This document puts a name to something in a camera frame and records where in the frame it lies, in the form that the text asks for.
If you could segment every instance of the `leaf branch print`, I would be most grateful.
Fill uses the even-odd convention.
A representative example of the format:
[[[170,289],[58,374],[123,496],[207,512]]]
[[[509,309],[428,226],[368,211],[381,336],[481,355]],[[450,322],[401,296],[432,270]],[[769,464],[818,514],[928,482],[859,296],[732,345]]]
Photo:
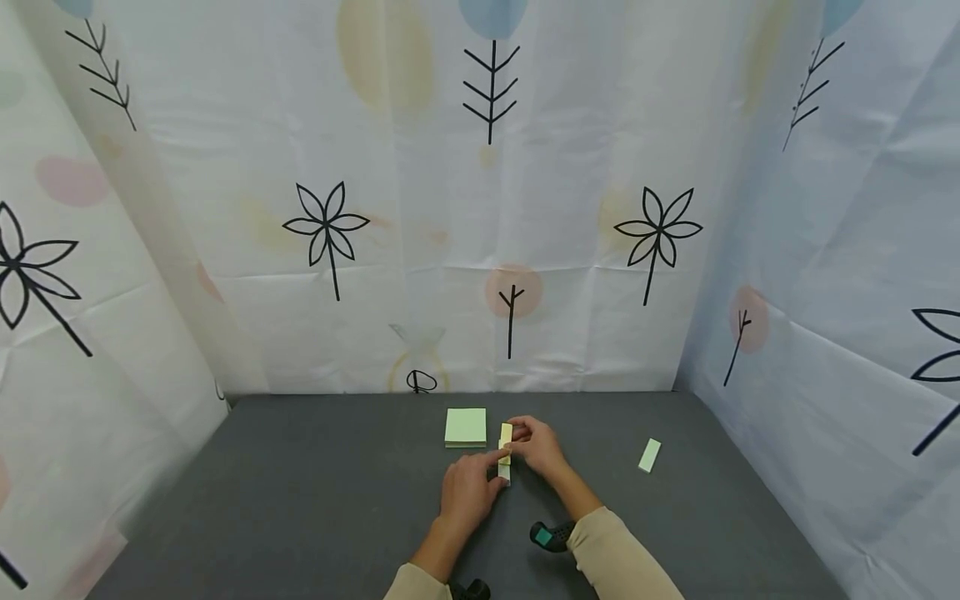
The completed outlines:
[[[47,309],[87,356],[93,356],[47,295],[79,300],[77,290],[47,270],[67,257],[78,242],[47,240],[23,245],[23,228],[6,202],[0,202],[0,317],[11,330],[23,322],[30,298]]]
[[[300,206],[306,213],[306,218],[291,219],[283,224],[283,228],[299,235],[310,236],[310,266],[316,265],[326,252],[330,260],[330,272],[333,276],[333,291],[340,301],[340,285],[337,283],[337,264],[333,251],[339,252],[344,258],[356,260],[353,254],[353,245],[346,236],[347,231],[356,231],[370,222],[367,217],[344,212],[347,187],[343,181],[337,184],[326,197],[326,202],[313,195],[313,192],[297,184],[297,194],[300,196]]]
[[[727,369],[727,376],[723,380],[723,387],[727,387],[727,382],[730,381],[730,373],[733,372],[733,362],[736,361],[736,354],[740,351],[740,342],[743,341],[743,330],[747,328],[747,325],[753,323],[747,319],[747,311],[737,311],[737,321],[739,322],[740,332],[736,336],[736,347],[733,348],[733,358],[730,359],[730,368]]]
[[[519,78],[514,77],[514,80],[511,81],[503,90],[501,90],[500,93],[496,93],[496,74],[500,71],[500,69],[507,66],[507,64],[509,64],[510,61],[514,59],[514,56],[516,56],[516,53],[520,49],[520,47],[517,46],[517,48],[514,48],[514,51],[510,53],[509,57],[507,57],[500,64],[497,64],[496,63],[496,40],[495,39],[492,40],[491,44],[492,44],[492,49],[491,49],[491,56],[490,56],[490,64],[487,64],[486,62],[484,62],[478,56],[470,52],[470,50],[466,50],[466,49],[464,50],[464,52],[467,53],[467,56],[476,60],[483,68],[487,69],[487,71],[490,73],[490,93],[483,92],[478,87],[471,84],[470,82],[464,81],[464,85],[467,88],[469,88],[472,92],[474,92],[475,94],[477,94],[478,96],[480,96],[481,98],[487,101],[487,108],[488,108],[487,114],[480,112],[479,110],[467,104],[466,102],[464,102],[464,107],[470,112],[472,112],[473,114],[483,119],[487,123],[487,145],[488,146],[493,144],[493,124],[499,121],[503,115],[507,114],[507,112],[509,112],[510,109],[516,105],[516,100],[511,102],[509,106],[501,110],[499,114],[497,114],[496,116],[493,116],[493,107],[497,103],[497,101],[499,101],[505,95],[507,95],[507,92],[509,92],[510,89],[514,86],[514,84],[517,81],[519,81]]]
[[[827,60],[829,60],[830,57],[836,54],[838,50],[843,48],[846,43],[847,42],[845,41],[841,41],[835,48],[833,48],[833,50],[830,50],[829,52],[827,52],[827,55],[821,59],[820,52],[824,48],[824,39],[821,37],[820,45],[818,45],[817,49],[811,53],[813,56],[813,60],[810,62],[810,66],[806,68],[806,81],[804,81],[804,84],[800,86],[800,97],[797,99],[797,105],[793,107],[793,117],[791,117],[790,119],[790,131],[786,135],[786,141],[783,142],[783,150],[782,150],[783,152],[786,152],[786,145],[790,143],[790,135],[793,134],[793,128],[800,125],[801,121],[803,121],[806,117],[810,116],[811,114],[819,110],[820,106],[818,105],[816,107],[811,108],[810,110],[802,114],[800,118],[798,118],[797,115],[800,113],[800,108],[814,94],[816,94],[818,91],[820,91],[821,89],[826,87],[827,84],[830,83],[830,80],[826,80],[822,84],[817,85],[816,87],[811,89],[809,92],[807,92],[806,89],[810,85],[810,76],[812,76],[817,69],[823,66],[824,62],[827,62]]]
[[[507,325],[507,360],[513,358],[514,355],[514,307],[516,306],[516,299],[519,298],[526,290],[516,290],[515,285],[510,286],[510,297],[507,298],[503,292],[498,292],[500,299],[507,305],[510,309],[510,317]]]
[[[933,331],[938,336],[960,344],[960,312],[946,310],[946,308],[914,308],[913,314],[923,323],[927,329]],[[944,366],[952,367],[943,372],[937,373],[934,368],[944,369]],[[934,356],[923,363],[916,371],[910,375],[911,379],[917,381],[927,381],[933,383],[949,383],[960,381],[960,349],[944,352],[939,356]],[[960,416],[960,404],[957,404],[937,425],[926,435],[926,437],[913,449],[914,456],[920,456],[948,427],[956,418]]]
[[[437,389],[437,380],[430,373],[413,369],[407,373],[407,387],[414,394],[429,394]]]
[[[654,267],[657,265],[657,255],[670,268],[677,265],[677,244],[675,240],[693,237],[703,230],[703,226],[692,221],[680,219],[690,207],[693,199],[693,188],[686,190],[675,201],[663,210],[660,198],[649,187],[643,188],[643,216],[645,219],[624,221],[613,228],[624,235],[638,238],[627,266],[632,267],[650,257],[650,271],[647,274],[647,289],[643,294],[643,305],[647,305],[650,298],[650,284],[654,278]]]
[[[84,22],[86,23],[86,30],[90,34],[91,41],[87,41],[69,31],[64,31],[64,33],[66,33],[71,39],[80,42],[84,47],[96,53],[97,57],[100,59],[100,64],[104,67],[104,73],[101,73],[96,69],[91,69],[84,64],[79,66],[82,70],[86,71],[90,75],[93,75],[97,79],[112,85],[113,92],[116,94],[116,98],[108,96],[96,87],[91,87],[90,91],[122,108],[127,113],[127,118],[130,119],[130,126],[133,127],[134,131],[136,131],[136,124],[134,124],[133,117],[130,114],[130,86],[126,86],[126,94],[120,91],[120,59],[117,59],[113,63],[113,69],[111,70],[107,64],[107,59],[104,58],[104,48],[107,46],[107,23],[103,23],[101,25],[100,39],[97,39],[96,34],[93,32],[93,27],[90,25],[90,19],[84,19]]]

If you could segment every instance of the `forearm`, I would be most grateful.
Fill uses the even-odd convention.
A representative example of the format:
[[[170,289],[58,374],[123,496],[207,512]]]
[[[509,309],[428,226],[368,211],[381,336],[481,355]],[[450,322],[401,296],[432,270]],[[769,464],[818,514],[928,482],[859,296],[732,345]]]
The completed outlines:
[[[469,534],[436,518],[420,549],[410,559],[410,564],[415,564],[440,583],[446,584],[468,538]]]
[[[570,518],[575,521],[603,506],[603,502],[570,465],[564,464],[556,472],[547,473],[545,478],[557,492]]]
[[[606,508],[579,519],[567,546],[600,600],[683,600],[657,560]]]
[[[436,518],[420,549],[396,573],[384,600],[450,600],[446,582],[469,535]]]

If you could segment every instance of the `beige sleeve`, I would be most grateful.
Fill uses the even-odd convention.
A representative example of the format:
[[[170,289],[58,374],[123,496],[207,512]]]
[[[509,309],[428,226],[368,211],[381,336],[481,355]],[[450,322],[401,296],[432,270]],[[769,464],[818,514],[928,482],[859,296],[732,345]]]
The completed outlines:
[[[600,600],[684,598],[656,559],[607,507],[581,518],[566,545]]]
[[[452,600],[450,588],[420,567],[405,564],[397,572],[383,600]]]

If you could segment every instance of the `right hand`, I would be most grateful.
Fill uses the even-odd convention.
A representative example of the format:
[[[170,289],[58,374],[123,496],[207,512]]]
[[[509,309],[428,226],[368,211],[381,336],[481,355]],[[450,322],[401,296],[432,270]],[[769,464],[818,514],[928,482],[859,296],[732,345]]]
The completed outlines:
[[[541,477],[549,481],[568,468],[550,425],[530,416],[513,417],[507,422],[514,427],[514,439],[505,447],[522,457]]]

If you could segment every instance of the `white backdrop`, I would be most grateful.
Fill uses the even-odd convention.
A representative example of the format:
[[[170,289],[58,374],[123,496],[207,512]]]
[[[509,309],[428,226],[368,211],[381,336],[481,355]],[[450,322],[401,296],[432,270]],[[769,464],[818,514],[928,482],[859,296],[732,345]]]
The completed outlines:
[[[955,590],[947,0],[0,11],[0,202],[63,241],[0,214],[0,597],[85,594],[214,377],[669,389],[709,254],[682,382],[854,597]]]
[[[73,600],[227,409],[7,2],[0,132],[0,598]]]
[[[827,8],[772,48],[679,382],[852,598],[955,598],[960,5]]]
[[[218,372],[226,389],[409,392],[413,370],[437,391],[670,387],[736,136],[752,5],[486,5],[95,5],[94,34],[106,22],[107,54],[125,63],[136,135],[152,138],[262,370],[261,381]],[[53,3],[25,11],[63,67],[64,94],[83,95],[72,104],[134,136],[124,110],[86,89],[96,79],[76,66],[83,47],[62,34],[84,22]],[[480,62],[492,36],[490,94]],[[501,93],[493,110],[482,97]],[[481,118],[504,110],[492,127]],[[656,256],[628,267],[641,238],[614,226],[646,218],[644,187],[664,209],[694,189],[681,220],[703,230],[679,224],[668,232],[690,237],[661,235]],[[316,202],[335,189],[358,218],[334,224],[346,237],[311,235]],[[283,228],[307,210],[320,221]]]

